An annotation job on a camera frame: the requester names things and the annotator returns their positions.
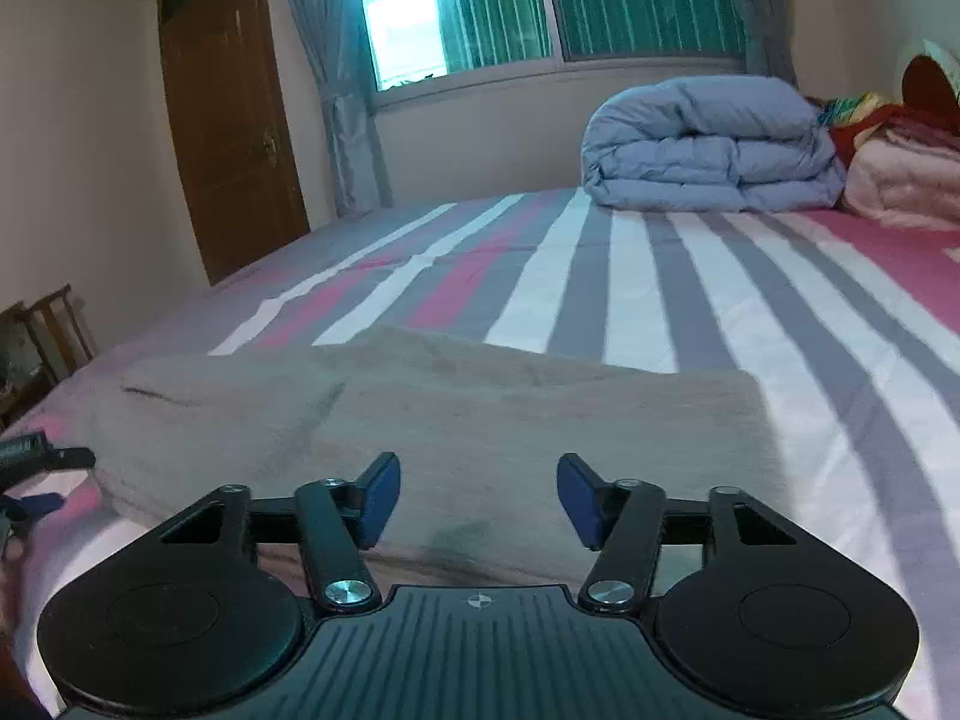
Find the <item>folded blue grey duvet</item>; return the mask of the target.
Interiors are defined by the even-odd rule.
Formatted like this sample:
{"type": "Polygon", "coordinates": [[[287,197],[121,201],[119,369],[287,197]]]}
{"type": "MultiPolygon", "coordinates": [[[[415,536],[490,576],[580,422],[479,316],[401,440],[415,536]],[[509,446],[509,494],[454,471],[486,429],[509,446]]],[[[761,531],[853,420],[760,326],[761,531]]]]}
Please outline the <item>folded blue grey duvet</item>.
{"type": "Polygon", "coordinates": [[[823,210],[844,181],[818,109],[771,76],[685,76],[625,89],[592,114],[581,142],[581,185],[612,210],[823,210]]]}

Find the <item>grey left curtain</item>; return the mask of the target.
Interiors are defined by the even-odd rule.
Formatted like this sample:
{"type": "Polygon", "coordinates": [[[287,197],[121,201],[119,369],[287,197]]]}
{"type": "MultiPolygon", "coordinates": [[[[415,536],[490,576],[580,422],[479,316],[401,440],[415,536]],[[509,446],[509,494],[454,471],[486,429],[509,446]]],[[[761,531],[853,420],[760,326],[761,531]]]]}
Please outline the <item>grey left curtain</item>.
{"type": "Polygon", "coordinates": [[[363,0],[288,0],[320,99],[338,216],[394,204],[374,120],[363,0]]]}

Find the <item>wooden chair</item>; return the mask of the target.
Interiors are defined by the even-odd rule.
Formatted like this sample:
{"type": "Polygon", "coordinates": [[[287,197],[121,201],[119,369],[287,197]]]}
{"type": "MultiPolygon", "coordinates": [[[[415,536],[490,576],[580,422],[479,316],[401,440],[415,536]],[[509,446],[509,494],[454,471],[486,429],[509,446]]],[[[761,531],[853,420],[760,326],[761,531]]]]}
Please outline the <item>wooden chair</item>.
{"type": "Polygon", "coordinates": [[[20,317],[53,383],[73,376],[96,356],[94,341],[88,337],[75,307],[70,283],[23,307],[20,317]]]}

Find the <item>pink folded blanket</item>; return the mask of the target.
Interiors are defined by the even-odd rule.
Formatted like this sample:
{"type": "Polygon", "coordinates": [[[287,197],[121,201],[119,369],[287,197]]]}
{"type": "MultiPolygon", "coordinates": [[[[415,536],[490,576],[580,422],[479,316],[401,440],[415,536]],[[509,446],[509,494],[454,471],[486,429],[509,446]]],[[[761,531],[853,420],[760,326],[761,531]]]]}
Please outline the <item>pink folded blanket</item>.
{"type": "Polygon", "coordinates": [[[958,151],[885,130],[856,151],[841,204],[882,226],[957,232],[958,151]]]}

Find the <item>window with green blinds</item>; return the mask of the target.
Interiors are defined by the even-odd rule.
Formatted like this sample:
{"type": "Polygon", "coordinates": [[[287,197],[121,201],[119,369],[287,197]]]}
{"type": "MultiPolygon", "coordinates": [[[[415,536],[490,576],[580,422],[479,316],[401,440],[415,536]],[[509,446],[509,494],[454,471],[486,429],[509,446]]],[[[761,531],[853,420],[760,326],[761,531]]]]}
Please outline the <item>window with green blinds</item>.
{"type": "Polygon", "coordinates": [[[377,89],[547,60],[740,59],[734,0],[361,0],[377,89]]]}

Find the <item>striped pink grey bedsheet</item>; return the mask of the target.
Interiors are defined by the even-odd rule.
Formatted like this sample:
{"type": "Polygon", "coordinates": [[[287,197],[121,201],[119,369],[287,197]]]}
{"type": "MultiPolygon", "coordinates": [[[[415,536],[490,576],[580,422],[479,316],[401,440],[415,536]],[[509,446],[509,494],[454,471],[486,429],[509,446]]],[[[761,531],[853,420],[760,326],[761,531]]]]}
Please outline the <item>striped pink grey bedsheet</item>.
{"type": "Polygon", "coordinates": [[[578,190],[381,211],[248,266],[98,369],[345,341],[378,323],[752,374],[797,520],[893,583],[921,622],[901,707],[957,715],[955,234],[841,211],[608,211],[578,190]]]}

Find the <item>brown wooden door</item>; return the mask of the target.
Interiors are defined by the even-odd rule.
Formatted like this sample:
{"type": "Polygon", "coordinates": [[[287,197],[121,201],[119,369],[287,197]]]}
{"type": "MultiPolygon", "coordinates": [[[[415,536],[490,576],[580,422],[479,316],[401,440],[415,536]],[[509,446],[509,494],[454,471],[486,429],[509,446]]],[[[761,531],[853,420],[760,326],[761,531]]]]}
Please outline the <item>brown wooden door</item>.
{"type": "Polygon", "coordinates": [[[309,232],[267,0],[158,0],[167,117],[208,281],[309,232]]]}

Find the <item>grey fleece pants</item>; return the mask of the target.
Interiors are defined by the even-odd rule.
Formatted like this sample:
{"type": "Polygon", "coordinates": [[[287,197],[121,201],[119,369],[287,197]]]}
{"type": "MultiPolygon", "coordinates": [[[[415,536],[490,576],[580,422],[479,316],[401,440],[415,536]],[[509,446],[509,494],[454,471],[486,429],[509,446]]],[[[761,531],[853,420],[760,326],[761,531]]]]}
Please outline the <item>grey fleece pants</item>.
{"type": "Polygon", "coordinates": [[[400,497],[373,556],[386,582],[581,582],[589,556],[555,488],[566,454],[675,497],[736,486],[789,504],[743,372],[658,374],[398,328],[99,372],[68,402],[64,434],[143,525],[223,484],[285,497],[391,452],[400,497]]]}

